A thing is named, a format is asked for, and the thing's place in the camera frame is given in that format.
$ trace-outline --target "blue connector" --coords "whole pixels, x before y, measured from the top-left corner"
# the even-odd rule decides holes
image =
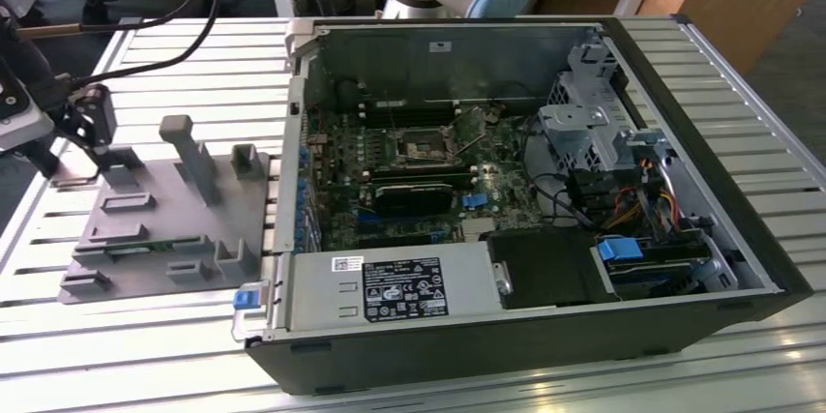
[[[643,251],[632,237],[608,237],[596,246],[603,261],[639,260]]]
[[[260,308],[260,290],[238,290],[234,292],[232,307],[236,310],[254,310]]]
[[[485,193],[475,193],[472,195],[464,195],[461,197],[463,208],[481,207],[488,203],[488,195]]]

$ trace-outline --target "warning label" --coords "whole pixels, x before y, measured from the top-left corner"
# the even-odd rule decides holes
[[[448,314],[439,258],[361,265],[364,317],[371,323]]]

